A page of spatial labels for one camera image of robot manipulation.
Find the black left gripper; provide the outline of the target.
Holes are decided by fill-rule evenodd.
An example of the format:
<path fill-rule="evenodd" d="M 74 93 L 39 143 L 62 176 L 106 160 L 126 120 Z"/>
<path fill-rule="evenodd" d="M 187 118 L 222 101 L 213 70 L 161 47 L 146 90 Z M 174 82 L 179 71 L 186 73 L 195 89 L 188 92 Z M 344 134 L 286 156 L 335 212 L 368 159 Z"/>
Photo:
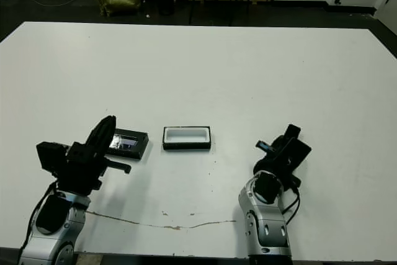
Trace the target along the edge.
<path fill-rule="evenodd" d="M 128 164 L 106 157 L 116 127 L 116 116 L 102 119 L 91 131 L 85 144 L 75 142 L 66 154 L 66 164 L 57 170 L 58 189 L 77 195 L 90 195 L 102 185 L 99 180 L 107 168 L 130 173 Z"/>

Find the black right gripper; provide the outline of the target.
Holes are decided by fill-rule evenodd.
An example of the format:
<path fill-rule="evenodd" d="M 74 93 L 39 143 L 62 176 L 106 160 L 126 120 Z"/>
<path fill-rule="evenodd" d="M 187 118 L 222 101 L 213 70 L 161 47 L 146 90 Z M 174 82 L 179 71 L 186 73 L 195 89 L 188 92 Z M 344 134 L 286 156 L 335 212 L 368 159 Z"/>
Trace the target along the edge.
<path fill-rule="evenodd" d="M 301 180 L 293 174 L 298 148 L 296 142 L 293 139 L 288 140 L 286 135 L 278 136 L 272 142 L 272 146 L 259 140 L 256 147 L 261 149 L 265 156 L 255 164 L 253 174 L 267 171 L 276 176 L 283 187 L 300 187 Z"/>

